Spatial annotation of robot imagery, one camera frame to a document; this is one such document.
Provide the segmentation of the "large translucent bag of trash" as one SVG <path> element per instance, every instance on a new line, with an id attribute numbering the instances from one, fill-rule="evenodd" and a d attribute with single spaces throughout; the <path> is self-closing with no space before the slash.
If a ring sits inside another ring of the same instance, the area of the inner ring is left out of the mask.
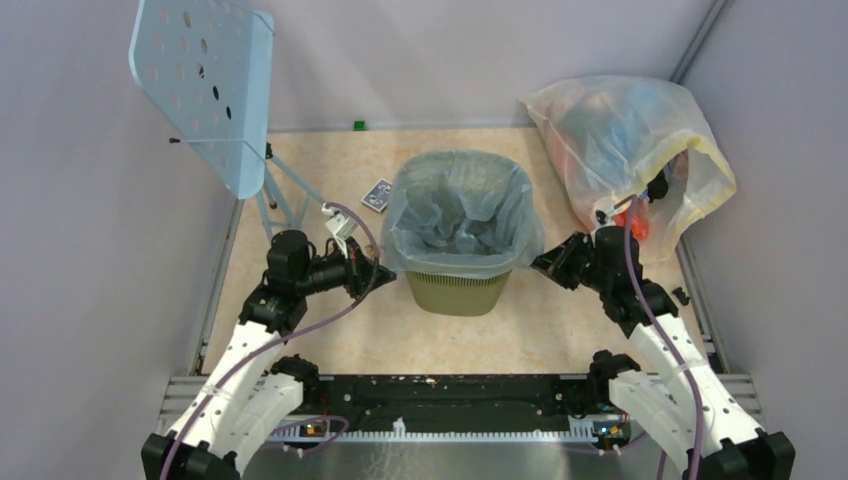
<path id="1" fill-rule="evenodd" d="M 737 191 L 736 177 L 691 92 L 655 78 L 558 81 L 520 99 L 572 210 L 588 230 L 605 214 L 632 233 L 645 263 L 673 256 L 683 233 Z"/>

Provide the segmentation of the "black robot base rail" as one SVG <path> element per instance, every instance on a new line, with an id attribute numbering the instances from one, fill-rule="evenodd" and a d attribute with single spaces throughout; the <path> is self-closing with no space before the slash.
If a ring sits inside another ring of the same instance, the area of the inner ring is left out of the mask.
<path id="1" fill-rule="evenodd" d="M 629 419 L 581 374 L 323 376 L 295 412 L 344 417 L 352 433 L 387 432 L 397 420 L 411 433 L 500 434 Z"/>

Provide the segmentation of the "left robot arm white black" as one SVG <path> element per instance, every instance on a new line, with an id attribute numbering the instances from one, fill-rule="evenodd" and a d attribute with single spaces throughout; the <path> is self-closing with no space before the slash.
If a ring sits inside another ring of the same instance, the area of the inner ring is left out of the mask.
<path id="1" fill-rule="evenodd" d="M 395 281 L 353 238 L 318 254 L 306 234 L 276 234 L 262 279 L 245 300 L 227 348 L 189 407 L 141 449 L 148 479 L 239 479 L 253 456 L 294 411 L 319 404 L 317 367 L 281 352 L 303 335 L 310 295 L 343 289 L 356 304 Z"/>

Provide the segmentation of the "blue playing card box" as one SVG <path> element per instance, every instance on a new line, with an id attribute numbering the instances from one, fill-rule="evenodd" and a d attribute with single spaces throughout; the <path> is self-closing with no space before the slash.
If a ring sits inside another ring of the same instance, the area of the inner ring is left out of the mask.
<path id="1" fill-rule="evenodd" d="M 381 178 L 363 197 L 361 203 L 376 213 L 383 213 L 388 206 L 392 184 Z"/>

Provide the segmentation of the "white toothed rack strip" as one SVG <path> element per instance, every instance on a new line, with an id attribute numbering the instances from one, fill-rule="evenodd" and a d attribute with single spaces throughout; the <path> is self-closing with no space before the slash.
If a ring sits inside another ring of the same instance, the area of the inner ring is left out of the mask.
<path id="1" fill-rule="evenodd" d="M 338 443 L 594 443 L 592 421 L 575 422 L 566 431 L 530 432 L 446 432 L 427 433 L 412 432 L 406 424 L 398 419 L 392 423 L 389 431 L 348 431 L 340 435 Z"/>

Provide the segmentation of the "small black part on floor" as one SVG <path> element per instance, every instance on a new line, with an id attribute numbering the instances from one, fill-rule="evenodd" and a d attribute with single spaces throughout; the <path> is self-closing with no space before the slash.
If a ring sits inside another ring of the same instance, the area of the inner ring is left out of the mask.
<path id="1" fill-rule="evenodd" d="M 683 287 L 673 289 L 671 294 L 681 306 L 688 306 L 690 304 L 690 297 L 686 294 Z"/>

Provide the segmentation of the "light blue music stand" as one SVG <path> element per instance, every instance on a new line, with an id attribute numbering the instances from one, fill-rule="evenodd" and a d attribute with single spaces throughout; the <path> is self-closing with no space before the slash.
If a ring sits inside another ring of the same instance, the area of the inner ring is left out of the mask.
<path id="1" fill-rule="evenodd" d="M 270 147 L 275 27 L 250 1 L 140 2 L 129 49 L 137 86 L 239 200 L 256 200 L 265 233 L 301 227 L 272 175 L 277 166 L 305 193 L 321 194 Z"/>

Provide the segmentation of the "green mesh trash bin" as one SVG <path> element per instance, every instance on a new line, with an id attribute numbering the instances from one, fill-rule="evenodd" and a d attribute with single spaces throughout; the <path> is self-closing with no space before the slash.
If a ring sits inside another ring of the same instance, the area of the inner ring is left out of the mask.
<path id="1" fill-rule="evenodd" d="M 419 272 L 405 277 L 416 304 L 423 310 L 448 316 L 476 317 L 496 306 L 511 271 L 486 278 L 464 278 Z"/>

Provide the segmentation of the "blue plastic trash bag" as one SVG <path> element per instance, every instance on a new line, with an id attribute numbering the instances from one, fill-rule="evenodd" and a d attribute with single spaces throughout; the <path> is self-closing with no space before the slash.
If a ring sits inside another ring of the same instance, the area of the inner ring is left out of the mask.
<path id="1" fill-rule="evenodd" d="M 488 279 L 527 268 L 545 230 L 527 172 L 480 150 L 437 150 L 408 160 L 392 182 L 382 262 L 395 272 Z"/>

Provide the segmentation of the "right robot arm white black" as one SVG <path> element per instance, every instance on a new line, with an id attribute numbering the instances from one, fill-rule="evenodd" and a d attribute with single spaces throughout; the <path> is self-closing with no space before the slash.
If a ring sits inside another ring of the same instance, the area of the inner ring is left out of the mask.
<path id="1" fill-rule="evenodd" d="M 783 432 L 768 432 L 724 386 L 671 296 L 644 278 L 639 243 L 628 228 L 577 232 L 532 266 L 563 288 L 595 291 L 663 382 L 654 384 L 626 354 L 598 351 L 586 385 L 594 409 L 628 414 L 686 479 L 790 478 L 793 444 Z"/>

